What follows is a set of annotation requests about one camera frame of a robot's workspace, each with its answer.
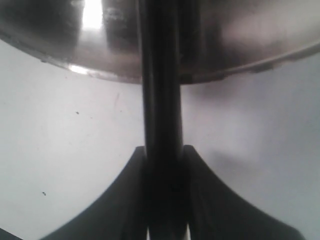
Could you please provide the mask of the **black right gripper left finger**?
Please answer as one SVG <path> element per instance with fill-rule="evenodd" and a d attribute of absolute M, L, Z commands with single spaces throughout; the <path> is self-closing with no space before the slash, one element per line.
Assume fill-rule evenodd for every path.
<path fill-rule="evenodd" d="M 86 210 L 45 239 L 145 240 L 144 158 L 144 148 L 137 147 L 109 188 Z"/>

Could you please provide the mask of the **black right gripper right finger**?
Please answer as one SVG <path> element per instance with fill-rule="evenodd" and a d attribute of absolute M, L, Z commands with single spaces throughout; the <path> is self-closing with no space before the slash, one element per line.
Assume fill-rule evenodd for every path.
<path fill-rule="evenodd" d="M 247 202 L 220 180 L 191 145 L 184 146 L 189 171 L 189 229 L 193 240 L 302 240 L 294 227 Z"/>

